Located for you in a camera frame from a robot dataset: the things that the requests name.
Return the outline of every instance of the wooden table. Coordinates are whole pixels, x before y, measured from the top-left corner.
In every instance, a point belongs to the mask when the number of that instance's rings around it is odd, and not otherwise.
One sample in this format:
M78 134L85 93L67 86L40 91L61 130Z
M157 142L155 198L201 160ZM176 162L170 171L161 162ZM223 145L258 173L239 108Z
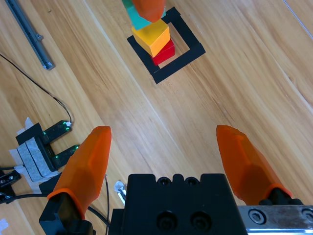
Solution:
M224 172L218 124L246 133L285 186L303 202L313 203L309 0L169 0L167 8L176 7L206 54L159 85L126 40L131 23L120 0L20 4L44 36L56 68L43 69L4 1L0 52L74 115L73 131L54 143L56 152L81 143L96 126L111 126L111 208L123 207L114 183L126 182L132 173L200 177ZM171 29L177 53L186 52ZM67 114L1 58L0 74L0 166L13 166L8 150L17 147L16 132L27 117L48 128ZM24 179L14 190L31 192ZM93 206L106 215L106 203L103 187ZM9 223L2 234L43 234L38 220L45 204L46 199L23 199L1 205L0 219ZM104 232L98 218L88 212L87 219L99 234Z

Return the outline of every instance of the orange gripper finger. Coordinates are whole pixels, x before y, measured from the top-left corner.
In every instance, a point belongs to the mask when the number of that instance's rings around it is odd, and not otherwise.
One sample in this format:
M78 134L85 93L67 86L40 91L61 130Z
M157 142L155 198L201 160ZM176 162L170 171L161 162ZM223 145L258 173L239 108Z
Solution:
M247 205L258 205L274 188L292 197L244 133L224 125L217 126L216 133L225 173L239 199Z
M108 166L111 129L98 126L68 160L51 197L66 192L82 219L88 206L98 198Z
M150 22L161 19L166 0L132 0L139 15Z

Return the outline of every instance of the teal block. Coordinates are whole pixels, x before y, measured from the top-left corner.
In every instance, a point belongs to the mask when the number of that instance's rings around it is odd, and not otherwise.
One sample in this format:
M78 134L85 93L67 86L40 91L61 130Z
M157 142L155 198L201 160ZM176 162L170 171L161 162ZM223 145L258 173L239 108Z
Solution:
M127 10L127 13L129 15L129 18L132 21L132 25L136 30L140 30L150 24L152 24L150 21L146 20L145 18L142 18L139 13L137 12L132 0L122 0L124 7Z

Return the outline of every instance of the metal rail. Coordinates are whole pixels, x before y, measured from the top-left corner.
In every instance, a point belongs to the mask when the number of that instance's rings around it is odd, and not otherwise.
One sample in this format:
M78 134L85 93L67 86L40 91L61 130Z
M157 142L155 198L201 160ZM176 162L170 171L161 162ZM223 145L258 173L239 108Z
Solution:
M43 36L36 33L27 16L24 14L17 0L5 0L10 8L15 19L19 23L25 37L28 39L30 45L33 47L38 59L46 70L51 70L55 67L41 40Z

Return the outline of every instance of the black tape square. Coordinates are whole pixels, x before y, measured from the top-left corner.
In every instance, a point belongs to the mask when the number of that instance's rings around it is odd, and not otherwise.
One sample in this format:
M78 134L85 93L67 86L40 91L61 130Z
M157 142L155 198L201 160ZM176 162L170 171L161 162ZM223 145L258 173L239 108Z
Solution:
M168 10L162 20L167 24L172 23L189 47L186 53L163 68L160 69L159 66L154 65L150 55L136 42L134 36L127 39L157 84L205 54L202 44L197 40L196 36L192 33L175 7Z

